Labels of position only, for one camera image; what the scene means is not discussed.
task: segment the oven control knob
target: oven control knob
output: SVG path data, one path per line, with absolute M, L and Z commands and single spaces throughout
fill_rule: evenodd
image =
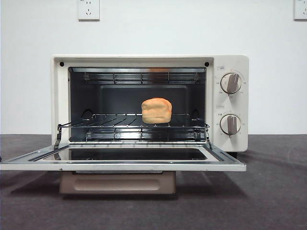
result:
M 240 130 L 241 122 L 236 115 L 229 114 L 221 119 L 220 127 L 224 133 L 234 135 Z
M 226 93 L 236 93 L 241 84 L 241 78 L 237 73 L 228 73 L 221 80 L 221 87 Z

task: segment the dark tabletop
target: dark tabletop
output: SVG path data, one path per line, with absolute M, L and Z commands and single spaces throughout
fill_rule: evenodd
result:
M 2 135 L 3 160 L 50 145 Z M 61 195 L 59 172 L 1 172 L 1 230 L 306 230 L 307 135 L 251 135 L 246 172 L 177 172 L 173 196 Z

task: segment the oven cavity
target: oven cavity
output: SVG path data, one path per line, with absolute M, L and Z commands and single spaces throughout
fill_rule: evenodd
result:
M 69 68 L 71 142 L 205 142 L 206 68 Z M 165 98 L 169 123 L 142 121 L 143 101 Z

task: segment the open oven door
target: open oven door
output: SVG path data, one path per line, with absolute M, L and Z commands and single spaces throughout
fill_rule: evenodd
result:
M 82 144 L 40 149 L 0 164 L 32 171 L 246 171 L 246 165 L 206 144 Z

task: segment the bread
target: bread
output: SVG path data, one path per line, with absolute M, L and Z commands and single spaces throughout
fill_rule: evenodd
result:
M 164 98 L 152 98 L 142 103 L 142 118 L 147 124 L 168 123 L 172 116 L 172 104 Z

